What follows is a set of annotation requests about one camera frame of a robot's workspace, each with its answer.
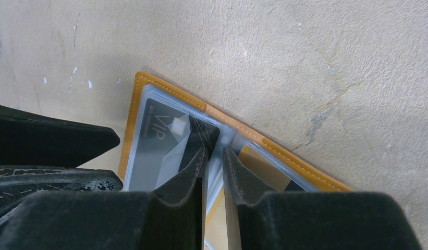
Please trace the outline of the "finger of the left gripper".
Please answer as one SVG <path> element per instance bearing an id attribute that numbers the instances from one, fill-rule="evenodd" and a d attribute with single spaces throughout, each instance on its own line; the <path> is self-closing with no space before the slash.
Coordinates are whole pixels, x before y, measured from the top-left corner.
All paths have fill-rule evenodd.
<path id="1" fill-rule="evenodd" d="M 120 191 L 121 179 L 110 170 L 44 166 L 0 166 L 0 220 L 38 191 Z"/>
<path id="2" fill-rule="evenodd" d="M 119 144 L 108 127 L 0 105 L 0 165 L 76 168 Z"/>

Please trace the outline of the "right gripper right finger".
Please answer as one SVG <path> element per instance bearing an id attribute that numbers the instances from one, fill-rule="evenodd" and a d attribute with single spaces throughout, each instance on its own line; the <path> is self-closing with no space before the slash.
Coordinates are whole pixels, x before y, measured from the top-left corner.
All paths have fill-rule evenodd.
<path id="1" fill-rule="evenodd" d="M 229 249 L 279 249 L 279 193 L 229 147 L 223 149 L 223 179 Z"/>

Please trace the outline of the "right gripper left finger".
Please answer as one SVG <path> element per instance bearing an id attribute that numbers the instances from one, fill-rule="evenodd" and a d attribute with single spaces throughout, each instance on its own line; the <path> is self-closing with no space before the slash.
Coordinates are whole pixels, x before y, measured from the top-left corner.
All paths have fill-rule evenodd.
<path id="1" fill-rule="evenodd" d="M 209 154 L 200 148 L 190 162 L 154 190 L 153 249 L 202 249 Z"/>

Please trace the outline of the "gold card with black stripe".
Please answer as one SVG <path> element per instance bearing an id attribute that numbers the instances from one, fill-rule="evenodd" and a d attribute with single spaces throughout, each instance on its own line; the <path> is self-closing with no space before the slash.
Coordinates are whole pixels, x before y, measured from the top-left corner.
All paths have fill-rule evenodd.
<path id="1" fill-rule="evenodd" d="M 278 191 L 304 191 L 295 181 L 276 168 L 250 145 L 244 145 L 238 154 L 240 161 L 255 175 Z"/>

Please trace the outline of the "black VIP card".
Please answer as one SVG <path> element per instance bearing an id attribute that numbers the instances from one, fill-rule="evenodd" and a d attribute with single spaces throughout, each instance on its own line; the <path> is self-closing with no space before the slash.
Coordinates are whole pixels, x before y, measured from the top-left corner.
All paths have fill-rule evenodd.
<path id="1" fill-rule="evenodd" d="M 218 127 L 148 98 L 128 190 L 160 187 L 182 171 L 200 148 L 211 156 L 219 134 Z"/>

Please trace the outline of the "orange leather card holder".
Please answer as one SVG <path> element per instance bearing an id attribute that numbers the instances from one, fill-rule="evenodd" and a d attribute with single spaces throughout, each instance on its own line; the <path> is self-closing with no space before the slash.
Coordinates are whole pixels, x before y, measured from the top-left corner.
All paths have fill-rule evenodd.
<path id="1" fill-rule="evenodd" d="M 136 73 L 126 125 L 118 176 L 128 190 L 137 149 L 145 102 L 152 98 L 220 129 L 219 138 L 209 156 L 204 248 L 227 249 L 226 209 L 223 189 L 222 154 L 226 147 L 238 156 L 244 145 L 260 153 L 289 176 L 304 191 L 349 191 L 349 187 L 319 171 L 260 132 L 221 112 L 194 95 L 150 73 Z"/>

